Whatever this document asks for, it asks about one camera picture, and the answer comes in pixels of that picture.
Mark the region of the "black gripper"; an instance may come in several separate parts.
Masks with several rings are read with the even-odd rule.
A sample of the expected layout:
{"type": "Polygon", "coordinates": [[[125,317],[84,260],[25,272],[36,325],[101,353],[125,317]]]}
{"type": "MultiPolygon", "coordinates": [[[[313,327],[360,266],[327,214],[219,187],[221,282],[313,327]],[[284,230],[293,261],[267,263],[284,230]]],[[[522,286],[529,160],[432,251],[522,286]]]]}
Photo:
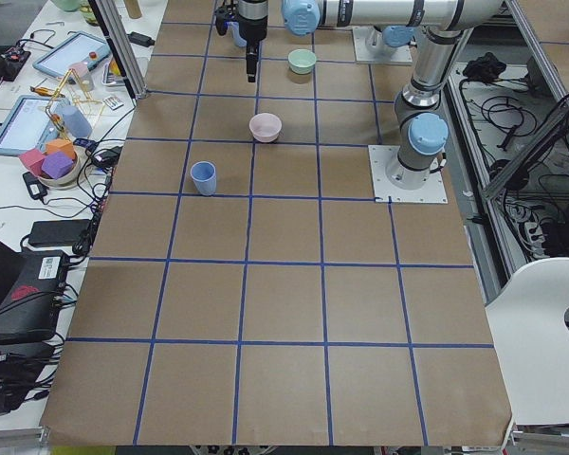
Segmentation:
{"type": "Polygon", "coordinates": [[[237,17],[241,37],[247,42],[248,82],[256,83],[259,47],[267,34],[268,1],[240,0],[237,3],[237,17]]]}

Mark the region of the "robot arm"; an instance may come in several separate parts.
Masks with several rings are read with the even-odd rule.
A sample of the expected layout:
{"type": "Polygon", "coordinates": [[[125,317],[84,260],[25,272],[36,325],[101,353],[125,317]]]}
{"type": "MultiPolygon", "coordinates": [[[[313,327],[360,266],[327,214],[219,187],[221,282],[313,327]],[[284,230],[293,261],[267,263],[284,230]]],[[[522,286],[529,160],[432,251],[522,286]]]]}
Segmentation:
{"type": "Polygon", "coordinates": [[[286,28],[304,36],[318,27],[406,26],[422,27],[425,40],[417,53],[413,74],[395,101],[402,145],[394,164],[410,173],[426,172],[447,142],[444,131],[428,147],[412,137],[416,120],[433,110],[452,65],[474,27],[491,18],[499,1],[283,1],[286,28]]]}

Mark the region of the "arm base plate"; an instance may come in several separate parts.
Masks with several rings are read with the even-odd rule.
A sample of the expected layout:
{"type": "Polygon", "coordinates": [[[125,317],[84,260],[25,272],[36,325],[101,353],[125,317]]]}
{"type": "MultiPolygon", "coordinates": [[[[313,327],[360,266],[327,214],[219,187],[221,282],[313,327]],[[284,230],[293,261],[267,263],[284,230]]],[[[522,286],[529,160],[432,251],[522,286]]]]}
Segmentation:
{"type": "Polygon", "coordinates": [[[424,171],[410,171],[398,160],[399,146],[369,145],[374,200],[378,203],[447,204],[443,174],[435,156],[424,171]]]}
{"type": "Polygon", "coordinates": [[[414,27],[354,27],[353,41],[356,61],[360,64],[387,64],[410,66],[410,42],[414,27]]]}

